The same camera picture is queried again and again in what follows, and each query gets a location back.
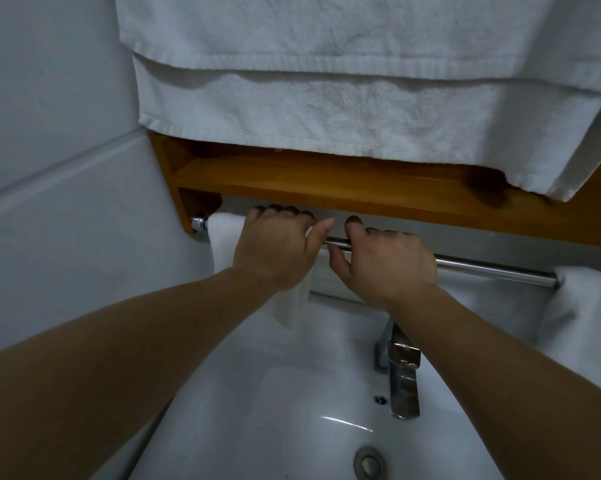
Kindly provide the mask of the chrome sink faucet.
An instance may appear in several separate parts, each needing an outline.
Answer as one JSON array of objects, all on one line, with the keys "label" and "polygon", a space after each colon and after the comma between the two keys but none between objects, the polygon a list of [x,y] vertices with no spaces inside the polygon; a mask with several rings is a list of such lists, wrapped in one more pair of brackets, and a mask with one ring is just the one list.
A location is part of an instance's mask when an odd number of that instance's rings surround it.
[{"label": "chrome sink faucet", "polygon": [[416,371],[421,351],[401,328],[388,319],[374,346],[374,368],[387,374],[392,416],[411,420],[420,416]]}]

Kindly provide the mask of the person's right forearm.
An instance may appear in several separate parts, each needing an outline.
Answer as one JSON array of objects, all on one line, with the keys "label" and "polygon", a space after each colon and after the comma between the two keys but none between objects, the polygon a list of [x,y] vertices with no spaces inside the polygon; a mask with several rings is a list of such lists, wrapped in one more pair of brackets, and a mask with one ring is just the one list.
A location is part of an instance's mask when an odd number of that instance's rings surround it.
[{"label": "person's right forearm", "polygon": [[471,420],[505,480],[601,480],[601,388],[426,283],[387,310]]}]

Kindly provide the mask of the small white hand towel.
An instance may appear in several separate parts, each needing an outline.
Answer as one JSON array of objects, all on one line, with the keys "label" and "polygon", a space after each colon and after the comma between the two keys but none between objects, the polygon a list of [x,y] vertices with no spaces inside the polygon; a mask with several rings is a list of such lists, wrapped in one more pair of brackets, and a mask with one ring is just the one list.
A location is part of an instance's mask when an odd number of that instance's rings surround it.
[{"label": "small white hand towel", "polygon": [[233,268],[233,257],[246,217],[220,212],[209,218],[209,239],[214,261],[214,275],[205,280],[201,308],[214,316],[228,331],[234,330],[261,308],[273,314],[285,328],[292,328],[309,293],[308,274],[289,290],[272,293]]}]

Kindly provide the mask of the person's left hand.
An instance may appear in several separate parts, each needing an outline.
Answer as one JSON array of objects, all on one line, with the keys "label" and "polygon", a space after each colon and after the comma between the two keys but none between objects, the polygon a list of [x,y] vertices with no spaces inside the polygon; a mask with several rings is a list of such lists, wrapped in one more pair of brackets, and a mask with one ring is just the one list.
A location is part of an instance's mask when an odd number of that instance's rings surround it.
[{"label": "person's left hand", "polygon": [[250,210],[235,248],[233,268],[272,293],[297,286],[311,271],[322,247],[304,246],[303,217],[314,216],[276,204]]}]

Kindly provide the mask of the white ceramic sink basin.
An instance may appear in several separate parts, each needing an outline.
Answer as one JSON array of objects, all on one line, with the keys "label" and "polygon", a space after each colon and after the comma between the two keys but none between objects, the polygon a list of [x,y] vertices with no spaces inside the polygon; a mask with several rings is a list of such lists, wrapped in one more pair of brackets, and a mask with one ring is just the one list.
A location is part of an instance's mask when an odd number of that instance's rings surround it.
[{"label": "white ceramic sink basin", "polygon": [[356,480],[364,445],[390,480],[502,480],[424,353],[421,415],[392,416],[373,354],[387,315],[331,272],[311,284],[292,328],[267,311],[249,317],[91,480]]}]

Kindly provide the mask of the chrome towel rail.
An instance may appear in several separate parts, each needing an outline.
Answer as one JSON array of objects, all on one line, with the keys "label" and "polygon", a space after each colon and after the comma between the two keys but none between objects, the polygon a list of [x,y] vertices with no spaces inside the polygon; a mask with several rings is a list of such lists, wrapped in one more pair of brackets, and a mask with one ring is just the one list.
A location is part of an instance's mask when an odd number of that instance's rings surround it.
[{"label": "chrome towel rail", "polygon": [[[192,230],[197,232],[207,232],[209,230],[208,220],[208,216],[192,217]],[[351,253],[352,251],[351,242],[346,238],[329,236],[325,243],[333,244],[345,253]],[[437,266],[440,269],[454,273],[536,285],[549,289],[556,289],[560,285],[557,275],[553,272],[541,272],[520,267],[496,265],[479,260],[470,260],[441,254],[434,254],[434,257]]]}]

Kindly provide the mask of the chrome sink drain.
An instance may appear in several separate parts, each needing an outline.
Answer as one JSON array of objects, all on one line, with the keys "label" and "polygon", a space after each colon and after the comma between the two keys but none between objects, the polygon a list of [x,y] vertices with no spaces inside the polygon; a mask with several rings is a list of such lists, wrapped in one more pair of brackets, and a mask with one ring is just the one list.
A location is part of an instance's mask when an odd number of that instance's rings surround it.
[{"label": "chrome sink drain", "polygon": [[387,480],[385,459],[371,445],[364,445],[355,452],[353,471],[357,480]]}]

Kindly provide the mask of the person's right hand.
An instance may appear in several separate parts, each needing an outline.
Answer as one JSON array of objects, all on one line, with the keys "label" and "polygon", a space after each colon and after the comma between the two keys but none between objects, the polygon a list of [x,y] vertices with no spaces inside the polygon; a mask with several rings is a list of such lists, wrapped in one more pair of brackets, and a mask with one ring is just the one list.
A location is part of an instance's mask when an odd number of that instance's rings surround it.
[{"label": "person's right hand", "polygon": [[344,284],[366,304],[392,312],[438,287],[435,257],[410,233],[366,228],[349,217],[344,231],[351,242],[353,283]]}]

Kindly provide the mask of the white folded towel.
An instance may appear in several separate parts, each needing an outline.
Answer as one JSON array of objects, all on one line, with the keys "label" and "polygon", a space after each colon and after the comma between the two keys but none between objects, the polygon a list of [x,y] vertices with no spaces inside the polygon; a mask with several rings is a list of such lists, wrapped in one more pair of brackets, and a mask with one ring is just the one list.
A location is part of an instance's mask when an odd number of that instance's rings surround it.
[{"label": "white folded towel", "polygon": [[536,348],[601,388],[601,271],[558,267]]}]

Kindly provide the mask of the large white bath towel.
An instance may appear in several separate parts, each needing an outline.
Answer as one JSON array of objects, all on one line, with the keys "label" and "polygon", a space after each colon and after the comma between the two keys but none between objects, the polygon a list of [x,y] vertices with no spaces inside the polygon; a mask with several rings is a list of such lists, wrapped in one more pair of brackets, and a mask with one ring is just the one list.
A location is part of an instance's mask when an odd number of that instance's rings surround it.
[{"label": "large white bath towel", "polygon": [[570,200],[601,164],[601,0],[115,0],[159,134],[480,166]]}]

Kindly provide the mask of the person's left forearm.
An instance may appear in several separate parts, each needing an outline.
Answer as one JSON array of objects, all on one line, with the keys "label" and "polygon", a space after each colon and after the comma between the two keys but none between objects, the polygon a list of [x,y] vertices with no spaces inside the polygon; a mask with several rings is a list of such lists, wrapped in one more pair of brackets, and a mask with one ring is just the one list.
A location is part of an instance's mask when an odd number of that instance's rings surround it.
[{"label": "person's left forearm", "polygon": [[0,480],[88,480],[285,285],[230,267],[0,351]]}]

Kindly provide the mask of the wooden wall shelf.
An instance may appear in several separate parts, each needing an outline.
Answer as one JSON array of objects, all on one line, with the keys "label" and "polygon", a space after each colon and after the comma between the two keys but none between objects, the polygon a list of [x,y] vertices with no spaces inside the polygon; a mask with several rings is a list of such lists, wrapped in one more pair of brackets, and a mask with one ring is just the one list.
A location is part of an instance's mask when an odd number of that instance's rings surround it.
[{"label": "wooden wall shelf", "polygon": [[228,195],[601,246],[601,165],[560,202],[477,166],[148,137],[188,234]]}]

